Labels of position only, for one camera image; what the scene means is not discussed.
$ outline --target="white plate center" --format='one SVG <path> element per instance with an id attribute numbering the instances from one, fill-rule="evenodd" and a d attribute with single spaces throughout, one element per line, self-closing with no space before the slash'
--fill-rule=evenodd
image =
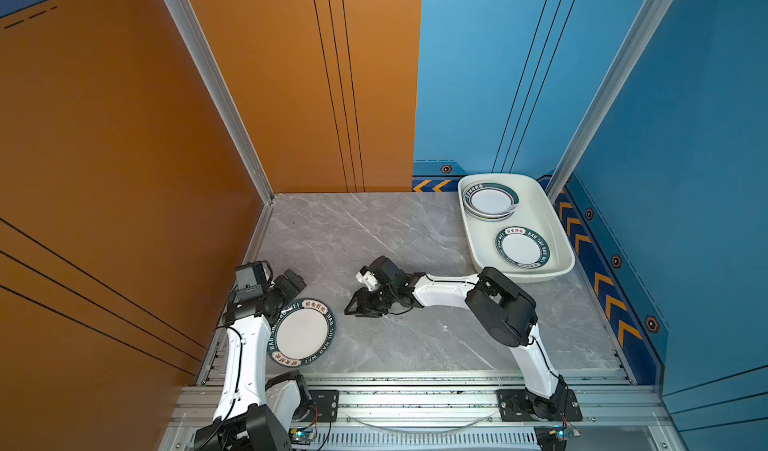
<path id="1" fill-rule="evenodd" d="M 512 206 L 512 199 L 509 195 L 494 188 L 483 188 L 476 191 L 469 201 L 472 202 L 475 209 L 487 215 L 503 215 Z"/>
<path id="2" fill-rule="evenodd" d="M 328 338 L 328 322 L 318 311 L 300 309 L 286 316 L 275 341 L 281 353 L 294 360 L 312 356 Z"/>
<path id="3" fill-rule="evenodd" d="M 508 235 L 502 241 L 502 249 L 520 264 L 534 264 L 542 257 L 542 249 L 526 235 Z"/>

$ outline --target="gray marble tabletop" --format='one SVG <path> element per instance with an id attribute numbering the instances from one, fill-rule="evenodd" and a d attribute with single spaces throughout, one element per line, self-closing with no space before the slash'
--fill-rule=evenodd
<path id="1" fill-rule="evenodd" d="M 323 301 L 336 319 L 331 347 L 302 372 L 519 369 L 509 350 L 463 309 L 429 307 L 378 319 L 344 315 L 361 286 L 355 273 L 383 254 L 407 273 L 475 273 L 460 212 L 455 192 L 276 196 L 259 259 L 275 273 L 293 268 L 307 284 L 301 296 Z M 619 368 L 601 312 L 576 271 L 522 287 L 538 304 L 555 367 Z M 270 360 L 266 371 L 285 370 Z"/>

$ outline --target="round plate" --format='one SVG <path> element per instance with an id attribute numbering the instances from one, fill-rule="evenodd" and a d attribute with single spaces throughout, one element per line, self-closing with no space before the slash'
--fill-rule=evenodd
<path id="1" fill-rule="evenodd" d="M 272 327 L 266 352 L 283 366 L 303 366 L 328 349 L 335 333 L 336 321 L 324 303 L 312 299 L 294 301 Z"/>
<path id="2" fill-rule="evenodd" d="M 533 269 L 549 261 L 549 246 L 542 235 L 522 226 L 502 229 L 496 235 L 498 254 L 518 267 Z"/>
<path id="3" fill-rule="evenodd" d="M 520 202 L 518 194 L 498 183 L 476 183 L 464 191 L 467 211 L 485 219 L 510 216 Z"/>

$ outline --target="yellow chevron arrow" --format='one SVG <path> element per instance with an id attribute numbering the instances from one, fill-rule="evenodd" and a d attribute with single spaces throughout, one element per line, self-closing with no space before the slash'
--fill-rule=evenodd
<path id="1" fill-rule="evenodd" d="M 640 331 L 634 329 L 629 324 L 619 320 L 619 344 L 621 347 L 624 347 L 624 331 L 629 331 L 630 333 L 634 334 L 635 337 L 638 340 L 643 340 L 643 337 L 640 336 Z"/>
<path id="2" fill-rule="evenodd" d="M 442 193 L 442 189 L 440 189 L 440 188 L 442 188 L 443 186 L 447 185 L 449 182 L 451 182 L 451 180 L 450 179 L 446 179 L 444 182 L 442 182 L 439 185 L 437 185 L 436 187 L 432 188 L 432 190 L 435 193 Z"/>
<path id="3" fill-rule="evenodd" d="M 413 191 L 415 191 L 415 192 L 417 192 L 417 193 L 423 193 L 423 191 L 422 191 L 422 186 L 426 185 L 426 184 L 427 184 L 427 183 L 429 183 L 430 181 L 431 181 L 431 179 L 425 179 L 424 181 L 422 181 L 422 182 L 418 183 L 418 185 L 417 185 L 416 187 L 414 187 L 414 188 L 413 188 Z"/>
<path id="4" fill-rule="evenodd" d="M 603 283 L 608 283 L 611 286 L 614 286 L 614 283 L 610 280 L 610 278 L 608 276 L 604 276 L 603 274 L 600 274 L 600 273 L 595 273 L 594 274 L 594 294 L 595 294 L 595 296 L 600 296 L 600 291 L 598 291 L 598 287 L 600 286 L 600 282 L 601 281 Z"/>
<path id="5" fill-rule="evenodd" d="M 568 203 L 568 202 L 560 203 L 560 221 L 561 222 L 563 221 L 563 208 L 571 208 L 572 209 L 573 205 L 571 205 L 571 203 Z"/>
<path id="6" fill-rule="evenodd" d="M 615 297 L 610 296 L 609 294 L 606 294 L 605 295 L 605 316 L 608 318 L 609 321 L 610 321 L 610 305 L 611 304 L 619 306 L 624 311 L 627 311 L 627 307 L 624 306 L 624 303 L 622 303 Z"/>
<path id="7" fill-rule="evenodd" d="M 576 218 L 568 218 L 565 220 L 568 223 L 568 230 L 565 232 L 566 235 L 571 235 L 571 225 L 581 225 L 581 222 Z"/>
<path id="8" fill-rule="evenodd" d="M 576 254 L 578 254 L 578 245 L 582 241 L 586 241 L 587 243 L 591 243 L 592 242 L 592 240 L 590 240 L 590 238 L 588 236 L 577 234 L 576 235 Z"/>

